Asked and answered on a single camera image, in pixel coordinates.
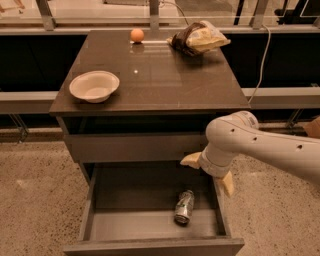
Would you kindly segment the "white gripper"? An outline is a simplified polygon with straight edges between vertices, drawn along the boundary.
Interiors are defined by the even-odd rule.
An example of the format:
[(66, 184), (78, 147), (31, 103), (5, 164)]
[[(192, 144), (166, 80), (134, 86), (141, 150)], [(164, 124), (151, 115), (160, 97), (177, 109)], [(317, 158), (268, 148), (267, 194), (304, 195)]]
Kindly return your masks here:
[(237, 153), (222, 151), (214, 146), (207, 146), (201, 153), (196, 152), (185, 156), (180, 164), (193, 169), (200, 167), (209, 175), (216, 177), (218, 184), (228, 197), (234, 193), (232, 173), (229, 172)]

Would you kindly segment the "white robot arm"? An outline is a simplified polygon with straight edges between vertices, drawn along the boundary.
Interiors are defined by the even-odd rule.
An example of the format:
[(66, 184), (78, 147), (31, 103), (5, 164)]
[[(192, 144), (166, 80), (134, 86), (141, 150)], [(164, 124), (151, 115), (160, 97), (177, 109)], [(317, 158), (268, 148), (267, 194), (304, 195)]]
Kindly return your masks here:
[(320, 184), (319, 139), (260, 131), (256, 117), (248, 111), (212, 120), (205, 133), (205, 149), (185, 156), (180, 164), (202, 168), (220, 182), (228, 196), (234, 193), (230, 166), (238, 154)]

